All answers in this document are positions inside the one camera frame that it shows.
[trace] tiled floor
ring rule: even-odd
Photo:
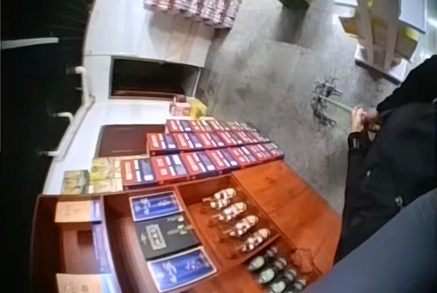
[[[429,5],[427,33],[409,68],[437,51],[436,0]],[[338,78],[350,105],[375,106],[395,87],[355,65],[356,40],[343,32],[341,11],[333,0],[313,0],[306,12],[277,0],[243,0],[234,28],[214,39],[197,90],[215,117],[247,120],[268,133],[286,162],[339,212],[348,132],[313,119],[313,82]]]

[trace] red cigarette carton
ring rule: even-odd
[[[244,130],[238,121],[227,121],[226,123],[227,126],[233,131]]]
[[[246,135],[251,138],[254,143],[268,143],[270,141],[270,138],[257,131],[246,131]]]
[[[226,147],[237,146],[237,141],[230,135],[229,131],[218,131],[217,135],[220,137]]]
[[[261,144],[246,146],[250,153],[261,163],[266,163],[274,159],[272,154],[266,150]]]
[[[234,131],[239,139],[242,140],[243,145],[253,144],[254,141],[250,138],[244,130]]]
[[[188,179],[188,172],[179,154],[153,156],[150,162],[159,184]]]
[[[252,125],[250,122],[240,122],[240,125],[243,127],[243,130],[258,131],[258,129],[256,129],[256,127],[254,127],[254,125]]]
[[[227,121],[221,121],[221,120],[219,120],[218,122],[219,122],[219,124],[223,127],[223,130],[224,130],[224,131],[230,131],[230,130],[231,130],[231,128],[230,128],[229,125],[227,124]]]
[[[274,160],[283,160],[285,158],[285,153],[282,152],[275,143],[264,143],[260,145],[272,155]]]
[[[158,182],[148,158],[121,160],[120,169],[124,189],[137,189]]]
[[[178,149],[181,151],[186,152],[204,149],[199,136],[193,132],[175,132],[173,136],[175,137]]]
[[[223,126],[217,120],[206,120],[213,131],[224,131]]]
[[[210,157],[219,174],[228,173],[240,168],[240,164],[227,149],[207,150],[205,153]]]
[[[188,120],[167,120],[165,124],[165,132],[192,132]]]
[[[216,166],[205,151],[183,153],[180,156],[190,180],[214,176],[218,173]]]
[[[179,151],[173,134],[150,132],[147,137],[147,152],[150,156],[174,154]]]
[[[253,154],[245,146],[240,146],[239,148],[228,148],[229,153],[236,159],[240,164],[241,168],[249,167],[259,163],[259,161],[254,157]]]

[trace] white wall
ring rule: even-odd
[[[92,94],[97,101],[108,98],[112,55],[203,67],[213,35],[212,28],[180,16],[144,10],[143,0],[96,0],[84,50]]]

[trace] wooden shelf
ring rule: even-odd
[[[250,253],[238,252],[244,239],[225,238],[223,230],[231,223],[211,224],[218,213],[203,203],[205,197],[233,187],[233,202],[244,201],[246,217],[257,215],[251,230],[267,227],[270,237]],[[187,219],[217,272],[196,283],[170,291],[176,292],[261,292],[244,263],[275,245],[299,274],[309,283],[332,266],[340,221],[328,204],[281,161],[247,168],[232,174],[103,195],[40,195],[33,224],[31,273],[36,292],[56,292],[56,273],[111,273],[116,292],[158,293],[137,238],[129,198],[150,193],[174,191]],[[59,201],[97,199],[101,205],[100,248],[106,253],[107,266],[101,269],[96,259],[92,231],[74,226],[60,228],[55,222]]]

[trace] wooden compartment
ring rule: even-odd
[[[115,260],[115,271],[123,292],[158,292],[137,238],[129,197],[168,191],[173,191],[173,189],[169,186],[163,186],[155,190],[127,191],[120,194],[105,195],[103,197],[104,213],[108,223],[109,242]],[[185,214],[191,221],[188,213],[185,212]],[[195,224],[193,224],[193,226],[197,234],[198,230]],[[198,234],[197,236],[200,243],[203,244],[204,240],[202,240]],[[208,256],[210,256],[217,270],[219,270],[215,258],[211,256],[209,247],[204,246],[204,249]],[[197,283],[184,286],[183,288],[170,292],[185,291],[196,284]]]
[[[55,223],[57,202],[88,199],[97,199],[102,209],[102,199],[99,196],[38,197],[31,245],[31,279],[34,287],[38,288],[36,292],[56,292],[56,273],[113,273],[104,219],[86,228],[83,223]],[[114,283],[114,287],[118,292],[117,283]]]
[[[247,209],[233,221],[212,221],[212,216],[218,214],[220,210],[212,209],[209,203],[203,202],[203,199],[213,196],[214,193],[227,188],[237,190],[237,195],[231,202],[236,203],[243,201],[246,203]],[[205,245],[211,248],[213,256],[223,268],[231,268],[241,264],[279,237],[279,232],[274,224],[271,223],[263,211],[249,199],[244,193],[244,190],[240,188],[238,183],[231,176],[213,178],[207,180],[202,185],[192,183],[179,186],[178,191],[186,209],[189,211],[189,216],[192,218],[191,221],[195,224],[201,236],[206,241]],[[252,214],[258,217],[258,223],[250,229],[247,234],[243,235],[243,237],[234,238],[223,235],[223,232],[235,225],[238,220]],[[239,251],[238,249],[242,246],[242,243],[247,237],[261,228],[268,228],[270,230],[270,237],[253,251],[248,253]]]

